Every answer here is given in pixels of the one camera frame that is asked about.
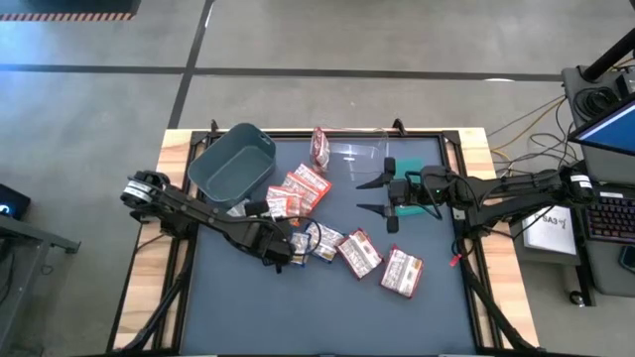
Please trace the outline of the white SA3 sign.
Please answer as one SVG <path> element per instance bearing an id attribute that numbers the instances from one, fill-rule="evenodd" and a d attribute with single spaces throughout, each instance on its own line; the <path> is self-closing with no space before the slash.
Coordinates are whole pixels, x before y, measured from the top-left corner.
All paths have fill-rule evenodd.
<path id="1" fill-rule="evenodd" d="M 543 208 L 522 221 L 522 237 L 527 248 L 575 255 L 572 215 L 569 208 Z"/>

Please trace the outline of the green translucent plastic bin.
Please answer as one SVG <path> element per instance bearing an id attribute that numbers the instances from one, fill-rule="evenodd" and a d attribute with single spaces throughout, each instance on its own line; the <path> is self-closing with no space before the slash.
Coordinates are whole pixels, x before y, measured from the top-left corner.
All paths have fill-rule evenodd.
<path id="1" fill-rule="evenodd" d="M 386 158 L 384 164 L 388 197 L 385 211 L 388 217 L 427 213 L 435 219 L 442 218 L 437 204 L 430 200 L 423 184 L 421 170 L 424 165 L 421 160 Z"/>

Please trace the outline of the blue-grey table mat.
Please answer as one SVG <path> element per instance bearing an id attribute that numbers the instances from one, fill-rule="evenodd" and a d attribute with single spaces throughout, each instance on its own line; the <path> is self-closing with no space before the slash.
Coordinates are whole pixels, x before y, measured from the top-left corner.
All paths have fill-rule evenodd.
<path id="1" fill-rule="evenodd" d="M 387 156 L 443 160 L 437 139 L 390 139 Z M 449 207 L 443 218 L 427 213 L 400 219 L 397 233 L 357 203 L 385 204 L 384 188 L 329 175 L 330 191 L 313 218 L 342 233 L 365 230 L 376 249 L 393 245 L 424 260 L 412 298 L 380 286 L 381 269 L 357 280 L 340 258 L 311 257 L 281 273 L 201 227 L 190 282 L 183 354 L 438 355 L 475 349 L 461 271 L 451 267 L 454 231 Z"/>

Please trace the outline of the grey side desk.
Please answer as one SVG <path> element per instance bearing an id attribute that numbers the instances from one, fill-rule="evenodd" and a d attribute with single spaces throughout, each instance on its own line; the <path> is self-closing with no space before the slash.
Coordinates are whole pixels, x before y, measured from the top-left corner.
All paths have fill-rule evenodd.
<path id="1" fill-rule="evenodd" d="M 0 356 L 11 346 L 51 248 L 76 254 L 80 243 L 0 215 Z"/>

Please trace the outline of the black device with light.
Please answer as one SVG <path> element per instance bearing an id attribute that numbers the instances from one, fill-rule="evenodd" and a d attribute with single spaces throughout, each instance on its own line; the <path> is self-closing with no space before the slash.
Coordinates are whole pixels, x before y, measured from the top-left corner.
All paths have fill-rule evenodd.
<path id="1" fill-rule="evenodd" d="M 31 198 L 0 183 L 0 215 L 22 220 L 31 204 Z"/>

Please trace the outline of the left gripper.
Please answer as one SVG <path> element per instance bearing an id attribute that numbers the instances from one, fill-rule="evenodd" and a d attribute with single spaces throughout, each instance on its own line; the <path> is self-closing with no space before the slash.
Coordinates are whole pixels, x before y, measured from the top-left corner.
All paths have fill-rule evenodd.
<path id="1" fill-rule="evenodd" d="M 259 258 L 264 266 L 273 266 L 281 273 L 293 258 L 290 242 L 291 226 L 284 217 L 275 217 L 266 201 L 247 202 L 248 218 L 246 242 L 248 252 Z"/>

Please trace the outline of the dark grey plastic bin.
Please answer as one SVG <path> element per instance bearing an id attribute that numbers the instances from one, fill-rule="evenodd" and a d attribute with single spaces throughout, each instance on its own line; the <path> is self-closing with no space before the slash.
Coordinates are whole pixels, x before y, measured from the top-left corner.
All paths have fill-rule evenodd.
<path id="1" fill-rule="evenodd" d="M 214 139 L 188 169 L 188 177 L 215 205 L 241 202 L 274 170 L 276 144 L 250 123 L 240 123 Z"/>

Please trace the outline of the blue Maruchan ramen pack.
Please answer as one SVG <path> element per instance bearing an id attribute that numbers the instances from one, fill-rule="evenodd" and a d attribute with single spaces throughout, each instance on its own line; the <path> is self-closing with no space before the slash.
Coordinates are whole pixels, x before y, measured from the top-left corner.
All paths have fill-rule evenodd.
<path id="1" fill-rule="evenodd" d="M 303 267 L 308 261 L 307 252 L 310 250 L 311 235 L 302 232 L 294 232 L 291 237 L 294 246 L 294 254 L 291 262 Z"/>
<path id="2" fill-rule="evenodd" d="M 226 213 L 232 217 L 246 217 L 246 205 L 250 202 L 249 198 L 245 198 L 242 201 L 238 202 L 230 209 L 226 211 Z"/>
<path id="3" fill-rule="evenodd" d="M 312 255 L 331 263 L 337 254 L 336 247 L 343 242 L 344 235 L 321 223 L 311 223 L 305 230 L 311 237 Z"/>

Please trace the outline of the black monitor pole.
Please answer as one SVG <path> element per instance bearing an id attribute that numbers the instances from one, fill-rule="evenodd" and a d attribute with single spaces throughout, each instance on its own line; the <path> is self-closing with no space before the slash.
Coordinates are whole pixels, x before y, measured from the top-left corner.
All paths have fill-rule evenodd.
<path id="1" fill-rule="evenodd" d="M 635 50 L 635 27 L 624 35 L 617 43 L 607 50 L 592 65 L 581 72 L 581 77 L 586 81 L 596 81 L 613 65 L 624 58 L 629 52 Z"/>

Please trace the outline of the backlit black keyboard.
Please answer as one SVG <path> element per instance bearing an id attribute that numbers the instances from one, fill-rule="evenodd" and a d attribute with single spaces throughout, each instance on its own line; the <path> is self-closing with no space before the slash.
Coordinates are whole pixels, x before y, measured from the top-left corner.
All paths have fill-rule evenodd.
<path id="1" fill-rule="evenodd" d="M 635 244 L 635 199 L 601 197 L 585 209 L 591 240 Z"/>

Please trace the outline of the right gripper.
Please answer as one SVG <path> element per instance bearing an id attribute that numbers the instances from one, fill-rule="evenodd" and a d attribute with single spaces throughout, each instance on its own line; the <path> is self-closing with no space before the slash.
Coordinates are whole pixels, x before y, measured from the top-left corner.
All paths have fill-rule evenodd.
<path id="1" fill-rule="evenodd" d="M 387 232 L 397 233 L 400 217 L 423 213 L 421 206 L 411 203 L 411 192 L 413 186 L 421 181 L 419 173 L 422 167 L 423 162 L 419 159 L 397 161 L 392 157 L 385 158 L 384 173 L 358 185 L 356 189 L 372 189 L 386 185 L 388 205 L 357 203 L 356 206 L 386 218 Z"/>

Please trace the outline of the clear plastic bin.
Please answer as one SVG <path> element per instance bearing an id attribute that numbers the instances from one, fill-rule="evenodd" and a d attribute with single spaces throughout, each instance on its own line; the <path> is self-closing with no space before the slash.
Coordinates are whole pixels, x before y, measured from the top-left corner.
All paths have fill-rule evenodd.
<path id="1" fill-rule="evenodd" d="M 389 135 L 376 128 L 369 131 L 321 127 L 329 141 L 330 155 L 325 173 L 316 171 L 323 177 L 329 175 L 352 181 L 372 179 L 383 172 L 383 162 L 388 153 Z"/>

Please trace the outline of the red Maruchan ramen pack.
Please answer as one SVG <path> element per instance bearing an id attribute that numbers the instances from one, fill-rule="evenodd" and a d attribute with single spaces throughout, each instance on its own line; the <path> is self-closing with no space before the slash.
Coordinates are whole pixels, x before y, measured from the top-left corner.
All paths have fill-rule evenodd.
<path id="1" fill-rule="evenodd" d="M 336 250 L 357 280 L 362 280 L 383 263 L 383 256 L 363 229 L 348 234 Z"/>
<path id="2" fill-rule="evenodd" d="M 314 169 L 320 173 L 327 171 L 330 148 L 329 141 L 321 127 L 315 127 L 312 133 L 310 160 Z"/>
<path id="3" fill-rule="evenodd" d="M 397 245 L 390 249 L 380 286 L 404 298 L 412 298 L 424 270 L 424 260 Z"/>

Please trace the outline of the dark computer mouse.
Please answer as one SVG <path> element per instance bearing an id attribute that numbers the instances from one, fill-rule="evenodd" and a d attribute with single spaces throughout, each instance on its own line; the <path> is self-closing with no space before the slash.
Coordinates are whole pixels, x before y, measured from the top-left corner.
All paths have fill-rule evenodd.
<path id="1" fill-rule="evenodd" d="M 624 246 L 619 255 L 618 263 L 626 271 L 635 274 L 635 246 Z"/>

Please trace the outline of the black hazard-striped cart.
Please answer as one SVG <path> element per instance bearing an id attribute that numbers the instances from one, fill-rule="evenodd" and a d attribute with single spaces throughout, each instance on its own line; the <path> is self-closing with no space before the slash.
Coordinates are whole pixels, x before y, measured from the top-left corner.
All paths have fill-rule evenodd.
<path id="1" fill-rule="evenodd" d="M 0 22 L 108 22 L 135 17 L 141 0 L 0 0 Z"/>

